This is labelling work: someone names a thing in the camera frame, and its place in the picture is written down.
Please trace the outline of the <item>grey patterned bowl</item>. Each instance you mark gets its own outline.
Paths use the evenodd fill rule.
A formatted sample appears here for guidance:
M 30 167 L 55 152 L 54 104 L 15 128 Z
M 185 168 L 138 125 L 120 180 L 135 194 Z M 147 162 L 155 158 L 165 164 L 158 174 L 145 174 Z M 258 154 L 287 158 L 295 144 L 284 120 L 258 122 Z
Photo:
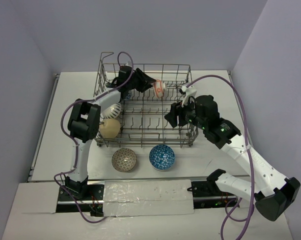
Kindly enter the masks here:
M 118 172 L 129 172 L 137 163 L 137 155 L 130 148 L 120 148 L 112 155 L 111 163 Z

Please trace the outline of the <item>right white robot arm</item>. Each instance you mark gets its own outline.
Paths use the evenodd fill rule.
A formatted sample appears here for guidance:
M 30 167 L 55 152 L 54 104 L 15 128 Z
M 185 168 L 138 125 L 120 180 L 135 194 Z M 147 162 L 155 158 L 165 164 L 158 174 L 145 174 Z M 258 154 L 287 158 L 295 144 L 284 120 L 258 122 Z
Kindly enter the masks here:
M 272 222 L 295 201 L 301 183 L 277 171 L 249 145 L 245 135 L 220 116 L 213 96 L 201 95 L 193 101 L 172 103 L 164 118 L 173 128 L 191 124 L 201 129 L 210 143 L 229 155 L 251 177 L 250 181 L 245 181 L 217 169 L 207 177 L 210 194 L 218 196 L 227 192 L 253 201 L 258 212 Z

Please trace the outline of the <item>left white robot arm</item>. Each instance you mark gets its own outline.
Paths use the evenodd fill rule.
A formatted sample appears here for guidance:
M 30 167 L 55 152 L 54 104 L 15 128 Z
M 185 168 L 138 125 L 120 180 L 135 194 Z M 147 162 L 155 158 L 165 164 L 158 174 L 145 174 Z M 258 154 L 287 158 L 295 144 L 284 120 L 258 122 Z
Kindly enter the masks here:
M 93 99 L 77 99 L 71 106 L 67 123 L 69 137 L 74 142 L 74 159 L 72 167 L 65 178 L 65 188 L 77 200 L 88 194 L 88 158 L 90 146 L 97 136 L 101 113 L 114 104 L 123 101 L 130 91 L 140 93 L 153 87 L 156 80 L 141 69 L 121 66 L 118 76 L 110 82 L 105 91 Z

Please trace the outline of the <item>yellow bowl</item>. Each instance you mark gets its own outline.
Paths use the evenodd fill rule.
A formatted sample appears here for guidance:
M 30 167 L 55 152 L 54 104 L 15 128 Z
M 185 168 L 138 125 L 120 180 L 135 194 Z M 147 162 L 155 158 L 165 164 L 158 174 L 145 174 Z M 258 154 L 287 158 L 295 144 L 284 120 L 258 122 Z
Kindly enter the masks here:
M 114 139 L 120 132 L 121 124 L 117 119 L 104 119 L 103 123 L 99 125 L 99 132 L 105 139 Z

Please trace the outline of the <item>orange floral bowl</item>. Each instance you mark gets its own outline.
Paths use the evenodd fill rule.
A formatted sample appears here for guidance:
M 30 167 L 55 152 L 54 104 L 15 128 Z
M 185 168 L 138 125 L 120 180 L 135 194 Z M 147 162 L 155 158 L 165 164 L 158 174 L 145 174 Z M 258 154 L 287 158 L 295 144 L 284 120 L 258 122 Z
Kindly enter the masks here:
M 166 90 L 166 84 L 162 80 L 157 79 L 156 82 L 153 83 L 153 89 L 155 97 L 162 99 Z

